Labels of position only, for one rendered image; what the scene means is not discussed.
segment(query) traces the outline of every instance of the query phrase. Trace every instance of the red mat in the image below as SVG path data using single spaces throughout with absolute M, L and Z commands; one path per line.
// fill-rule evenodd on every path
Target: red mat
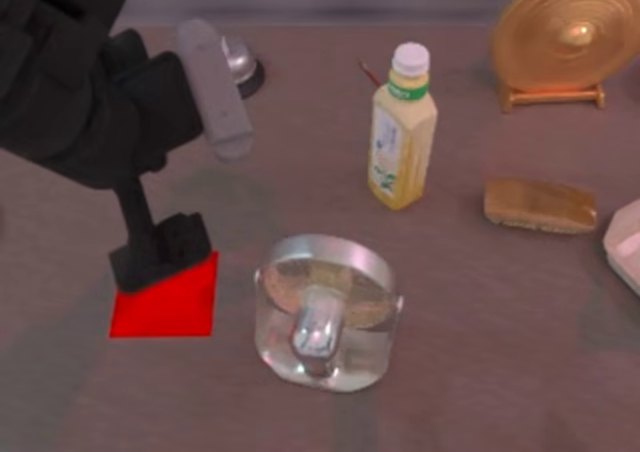
M 207 337 L 213 332 L 218 253 L 135 294 L 116 294 L 110 338 Z

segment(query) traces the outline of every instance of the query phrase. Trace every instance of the bottle label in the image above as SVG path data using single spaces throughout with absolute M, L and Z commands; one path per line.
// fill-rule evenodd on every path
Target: bottle label
M 402 159 L 402 129 L 386 111 L 375 107 L 372 135 L 371 177 L 380 190 L 393 197 Z
M 424 87 L 420 87 L 419 89 L 405 89 L 400 87 L 399 85 L 394 84 L 392 81 L 389 81 L 387 84 L 387 88 L 389 89 L 389 93 L 398 100 L 420 100 L 425 95 L 429 93 L 429 84 L 425 84 Z

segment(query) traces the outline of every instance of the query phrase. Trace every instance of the yellow liquid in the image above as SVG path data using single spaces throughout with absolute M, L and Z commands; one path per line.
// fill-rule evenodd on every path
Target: yellow liquid
M 429 75 L 406 78 L 391 70 L 389 79 L 402 89 L 429 83 Z M 424 194 L 438 110 L 427 93 L 418 100 L 401 100 L 380 87 L 373 97 L 369 149 L 369 188 L 392 210 L 401 210 Z

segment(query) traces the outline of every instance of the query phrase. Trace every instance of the wooden block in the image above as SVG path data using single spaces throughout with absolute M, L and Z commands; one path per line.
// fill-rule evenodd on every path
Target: wooden block
M 495 178 L 487 182 L 484 213 L 491 222 L 557 234 L 596 227 L 596 200 L 584 190 L 536 180 Z
M 614 214 L 603 242 L 611 268 L 640 295 L 640 200 Z

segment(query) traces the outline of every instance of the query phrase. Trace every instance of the transparent container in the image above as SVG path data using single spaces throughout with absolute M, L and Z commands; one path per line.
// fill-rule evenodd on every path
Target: transparent container
M 291 237 L 255 283 L 256 347 L 279 377 L 354 392 L 386 373 L 403 300 L 376 253 L 336 237 Z

